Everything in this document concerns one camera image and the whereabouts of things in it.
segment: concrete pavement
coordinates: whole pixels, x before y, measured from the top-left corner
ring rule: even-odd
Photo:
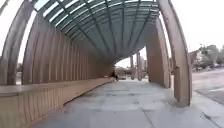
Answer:
[[[223,122],[224,107],[195,91],[190,107],[177,108],[171,89],[125,80],[86,93],[34,128],[222,128]]]

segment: metal frame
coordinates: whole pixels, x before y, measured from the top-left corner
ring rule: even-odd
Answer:
[[[49,11],[45,15],[51,25],[59,29],[64,35],[68,36],[72,41],[81,39],[83,36],[88,42],[98,51],[98,54],[104,58],[114,58],[115,60],[127,55],[129,51],[134,51],[142,31],[146,24],[153,24],[154,20],[159,16],[159,7],[155,1],[131,1],[131,0],[49,0],[40,11],[42,14]],[[132,21],[130,35],[124,36],[127,31],[126,23]],[[121,38],[115,37],[114,25],[121,23]],[[107,24],[108,32],[104,33],[107,29],[102,31],[102,25]],[[95,30],[99,38],[91,37],[89,31]]]

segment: metal rib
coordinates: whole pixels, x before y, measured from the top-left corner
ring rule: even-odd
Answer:
[[[138,41],[139,41],[139,39],[140,39],[140,37],[142,35],[142,32],[144,31],[144,28],[145,28],[145,26],[146,26],[146,24],[147,24],[147,22],[148,22],[148,20],[150,18],[150,14],[151,14],[151,11],[149,11],[149,14],[148,14],[147,18],[145,19],[145,22],[144,22],[144,24],[143,24],[143,26],[142,26],[142,28],[141,28],[138,36],[137,36],[137,39],[136,39],[136,41],[135,41],[135,43],[134,43],[134,45],[132,47],[133,52],[135,51],[135,47],[137,46],[137,43],[138,43]]]
[[[136,19],[136,22],[138,21],[138,20],[144,20],[145,18],[138,18],[138,19]],[[117,19],[120,19],[120,17],[115,17],[115,18],[113,18],[112,19],[112,22],[114,21],[114,20],[117,20]],[[102,20],[101,22],[100,22],[100,24],[104,24],[104,23],[106,23],[106,22],[108,22],[108,20]],[[89,30],[87,30],[87,29],[89,29],[90,27],[92,27],[92,24],[90,24],[90,25],[88,25],[88,26],[86,26],[85,28],[83,28],[83,30],[84,31],[86,31],[86,32],[88,32]],[[71,37],[71,38],[76,38],[78,35],[79,35],[80,33],[79,32],[74,32],[74,33],[72,33],[69,37]]]
[[[66,8],[62,5],[60,0],[55,0],[59,3],[59,5],[61,6],[62,9],[64,9],[64,11],[68,14],[68,16],[71,18],[71,20],[73,22],[75,22],[75,20],[73,20],[73,17],[70,15],[70,13],[66,10]],[[92,46],[99,52],[99,55],[104,55],[102,54],[102,52],[96,47],[94,41],[87,35],[87,33],[85,31],[83,31],[83,29],[79,26],[79,24],[77,24],[78,29],[84,34],[84,36],[90,41],[90,43],[92,44]]]
[[[113,31],[113,24],[112,24],[112,19],[111,19],[111,14],[110,14],[110,9],[108,7],[108,3],[107,3],[107,0],[105,0],[105,5],[107,7],[107,17],[108,17],[108,20],[109,20],[109,27],[110,27],[110,32],[111,32],[111,35],[112,35],[112,39],[113,39],[113,44],[114,44],[114,53],[116,55],[116,52],[117,52],[117,46],[116,46],[116,41],[115,41],[115,37],[114,37],[114,31]]]
[[[132,24],[132,27],[131,27],[131,34],[130,34],[130,37],[129,37],[129,40],[128,40],[128,46],[130,46],[130,44],[131,44],[131,39],[132,39],[132,35],[134,33],[140,3],[141,3],[141,0],[138,0],[138,6],[136,8],[135,18],[134,18],[134,21],[133,21],[133,24]]]
[[[110,8],[113,8],[113,7],[116,7],[116,6],[119,6],[119,5],[120,5],[120,4],[113,5],[113,6],[111,6]],[[103,11],[103,10],[104,10],[104,8],[103,8],[103,9],[98,9],[96,12],[94,12],[94,15],[96,15],[97,13],[99,13],[99,12],[101,12],[101,11]],[[74,19],[78,19],[78,17],[81,17],[81,16],[83,15],[83,13],[85,13],[85,12],[86,12],[86,11],[82,12],[80,15],[76,16]],[[80,20],[78,21],[78,23],[80,23],[80,22],[84,22],[84,21],[85,21],[86,19],[88,19],[90,16],[91,16],[91,15],[89,15],[89,16],[83,18],[83,19],[80,19]],[[71,22],[68,22],[68,23],[66,23],[66,24],[64,24],[64,25],[62,25],[62,23],[63,23],[63,22],[61,22],[61,23],[58,25],[58,26],[63,26],[62,28],[59,27],[61,30],[63,30],[66,26],[69,26],[69,25],[71,24]],[[73,25],[72,27],[70,27],[66,33],[68,33],[69,31],[71,31],[71,29],[73,29],[73,27],[75,27],[75,25]]]
[[[100,37],[101,37],[101,39],[102,39],[102,41],[103,41],[103,43],[104,43],[104,45],[105,45],[105,47],[106,47],[106,50],[109,51],[109,52],[111,53],[111,50],[110,50],[109,46],[107,45],[107,42],[106,42],[106,40],[105,40],[105,38],[104,38],[104,36],[103,36],[103,33],[102,33],[101,29],[100,29],[100,26],[99,26],[99,24],[97,23],[95,17],[93,16],[93,12],[92,12],[92,9],[91,9],[90,6],[89,6],[89,3],[88,3],[86,0],[83,0],[83,1],[85,2],[85,6],[87,7],[87,9],[88,9],[88,11],[89,11],[89,13],[90,13],[90,15],[91,15],[93,21],[95,22],[96,28],[97,28],[97,30],[98,30],[98,32],[99,32],[99,34],[100,34]]]
[[[124,5],[124,0],[122,0],[122,28],[121,28],[121,49],[123,50],[124,49],[124,9],[125,9],[125,5]]]
[[[83,22],[85,22],[83,25],[80,25],[80,27],[84,27],[84,26],[86,26],[86,24],[90,23],[91,21],[92,21],[92,20],[88,20],[88,21],[81,20],[81,21],[79,21],[78,23],[83,23]],[[65,34],[67,35],[68,33],[71,33],[71,31],[72,31],[72,32],[76,32],[76,30],[73,30],[75,26],[76,26],[76,25],[71,26],[71,27],[67,30],[67,32],[66,32]]]

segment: arched canopy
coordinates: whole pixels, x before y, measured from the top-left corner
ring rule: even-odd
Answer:
[[[33,1],[52,26],[111,62],[144,47],[141,34],[159,16],[158,5],[152,0]]]

